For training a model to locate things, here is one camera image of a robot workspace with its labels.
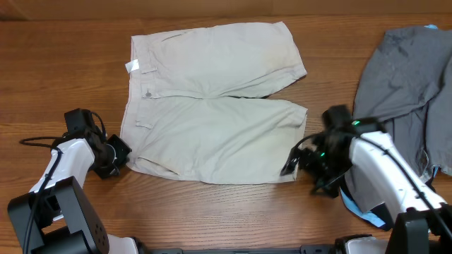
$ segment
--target fabric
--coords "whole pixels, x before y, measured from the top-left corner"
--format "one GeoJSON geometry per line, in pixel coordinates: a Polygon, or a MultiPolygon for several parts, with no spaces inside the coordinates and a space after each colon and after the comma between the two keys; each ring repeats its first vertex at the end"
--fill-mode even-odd
{"type": "Polygon", "coordinates": [[[270,95],[306,75],[283,23],[240,23],[132,37],[121,138],[134,171],[223,184],[280,176],[307,110],[270,95]]]}
{"type": "MultiPolygon", "coordinates": [[[[355,98],[354,118],[383,121],[403,158],[427,182],[440,167],[452,174],[452,32],[410,27],[386,32],[367,64],[355,98]]],[[[383,200],[371,179],[353,169],[345,176],[361,211],[383,200]]]]}

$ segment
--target brown surface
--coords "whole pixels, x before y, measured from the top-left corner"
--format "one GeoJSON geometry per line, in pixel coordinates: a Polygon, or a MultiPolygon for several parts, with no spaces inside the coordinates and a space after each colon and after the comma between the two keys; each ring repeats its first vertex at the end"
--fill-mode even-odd
{"type": "Polygon", "coordinates": [[[444,0],[0,0],[0,19],[256,17],[278,15],[452,13],[444,0]]]}
{"type": "MultiPolygon", "coordinates": [[[[0,23],[0,253],[20,253],[6,214],[49,162],[47,149],[21,138],[65,131],[63,113],[91,109],[108,133],[119,133],[128,97],[130,36],[234,22],[284,21],[308,75],[272,98],[309,109],[307,134],[321,130],[321,112],[352,106],[359,75],[384,30],[437,24],[452,16],[305,16],[191,20],[0,23]]],[[[452,178],[435,187],[452,202],[452,178]]],[[[85,192],[110,234],[137,236],[151,248],[262,248],[332,243],[350,234],[388,238],[343,206],[340,198],[309,195],[311,181],[258,186],[178,182],[123,170],[101,181],[89,173],[85,192]]]]}

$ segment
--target wooden table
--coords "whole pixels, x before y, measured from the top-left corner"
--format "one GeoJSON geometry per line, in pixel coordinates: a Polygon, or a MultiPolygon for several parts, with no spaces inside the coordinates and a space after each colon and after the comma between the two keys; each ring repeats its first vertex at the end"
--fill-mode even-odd
{"type": "MultiPolygon", "coordinates": [[[[128,98],[124,64],[131,36],[236,22],[284,21],[308,71],[271,96],[309,110],[306,134],[322,129],[329,106],[352,107],[359,76],[390,28],[436,24],[452,16],[290,16],[0,23],[0,253],[21,253],[9,221],[10,199],[27,193],[49,163],[48,149],[21,138],[61,135],[64,112],[96,111],[119,133],[128,98]]],[[[434,186],[452,202],[452,178],[434,186]]],[[[265,248],[332,243],[351,234],[388,238],[348,212],[340,198],[310,196],[311,180],[257,186],[170,181],[124,169],[101,181],[88,174],[85,193],[109,234],[136,236],[151,248],[265,248]]]]}

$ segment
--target dark gray fabric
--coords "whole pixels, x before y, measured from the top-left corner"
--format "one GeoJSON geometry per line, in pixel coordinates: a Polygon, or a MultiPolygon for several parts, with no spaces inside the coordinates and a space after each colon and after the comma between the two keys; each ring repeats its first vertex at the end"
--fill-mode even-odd
{"type": "Polygon", "coordinates": [[[359,82],[354,118],[384,121],[420,176],[434,164],[452,174],[451,56],[450,31],[389,30],[359,82]]]}

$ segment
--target gray garment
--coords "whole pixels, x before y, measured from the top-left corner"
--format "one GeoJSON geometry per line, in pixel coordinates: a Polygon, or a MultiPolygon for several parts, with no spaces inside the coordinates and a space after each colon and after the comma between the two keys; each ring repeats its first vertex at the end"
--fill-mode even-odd
{"type": "Polygon", "coordinates": [[[383,121],[419,176],[435,164],[452,174],[451,55],[451,31],[389,30],[359,82],[354,118],[383,121]]]}

